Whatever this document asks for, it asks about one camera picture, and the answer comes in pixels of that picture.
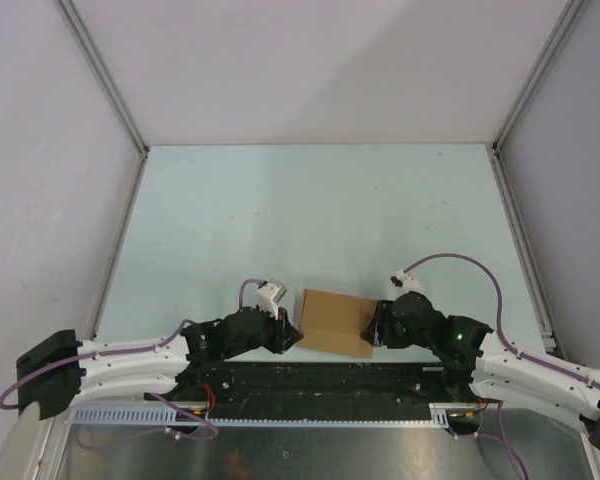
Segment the brown cardboard box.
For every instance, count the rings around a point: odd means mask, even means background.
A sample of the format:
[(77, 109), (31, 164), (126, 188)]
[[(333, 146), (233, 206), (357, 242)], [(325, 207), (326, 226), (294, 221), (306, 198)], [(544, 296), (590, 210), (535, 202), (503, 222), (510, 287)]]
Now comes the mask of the brown cardboard box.
[(370, 360), (373, 346), (361, 338), (370, 325), (377, 301), (306, 289), (300, 308), (300, 348)]

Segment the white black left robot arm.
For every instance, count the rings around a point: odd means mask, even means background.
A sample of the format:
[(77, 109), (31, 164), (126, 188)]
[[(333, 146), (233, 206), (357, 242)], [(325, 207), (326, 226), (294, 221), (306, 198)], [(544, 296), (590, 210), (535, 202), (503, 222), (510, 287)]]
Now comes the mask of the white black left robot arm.
[(17, 359), (16, 381), (0, 396), (0, 408), (22, 413), (35, 404), (47, 419), (101, 398), (171, 392), (187, 400), (200, 390), (197, 371), (252, 350), (281, 355), (302, 337), (284, 308), (258, 307), (206, 322), (184, 320), (170, 335), (144, 341), (98, 343), (60, 330)]

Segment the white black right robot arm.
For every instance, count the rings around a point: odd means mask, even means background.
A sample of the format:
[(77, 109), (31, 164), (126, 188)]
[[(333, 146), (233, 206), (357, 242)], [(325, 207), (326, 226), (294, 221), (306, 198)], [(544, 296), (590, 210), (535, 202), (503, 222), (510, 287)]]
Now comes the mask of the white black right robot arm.
[(446, 316), (417, 292), (381, 301), (361, 337), (374, 347), (422, 347), (443, 366), (441, 388), (451, 400), (508, 403), (557, 420), (600, 450), (600, 370), (514, 344), (465, 316)]

